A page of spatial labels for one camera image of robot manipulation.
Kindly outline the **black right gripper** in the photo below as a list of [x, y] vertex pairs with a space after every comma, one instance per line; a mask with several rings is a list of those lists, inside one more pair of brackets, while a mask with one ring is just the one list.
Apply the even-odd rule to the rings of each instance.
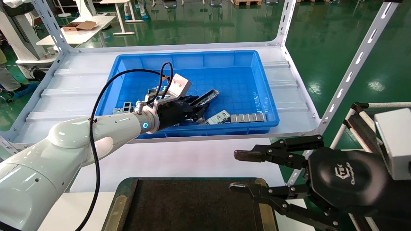
[[[391, 231], [395, 228], [410, 230], [410, 180], [394, 180], [380, 155], [323, 146], [323, 137], [314, 135], [234, 151], [234, 158], [239, 161], [268, 161], [297, 170], [307, 167], [312, 190], [305, 184], [266, 187], [240, 182], [231, 183], [230, 190], [246, 193], [255, 203], [269, 205], [280, 215], [323, 231], [338, 230], [337, 213], [388, 222]], [[316, 149], [308, 160], [295, 154]], [[320, 202], [323, 213], [287, 202], [309, 196]]]

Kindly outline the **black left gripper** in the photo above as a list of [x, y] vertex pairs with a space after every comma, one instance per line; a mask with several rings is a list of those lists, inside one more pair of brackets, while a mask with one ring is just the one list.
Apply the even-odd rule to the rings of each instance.
[[150, 113], [154, 123], [150, 133], [156, 133], [175, 124], [188, 121], [201, 124], [205, 122], [205, 112], [209, 104], [208, 96], [168, 97], [150, 102]]

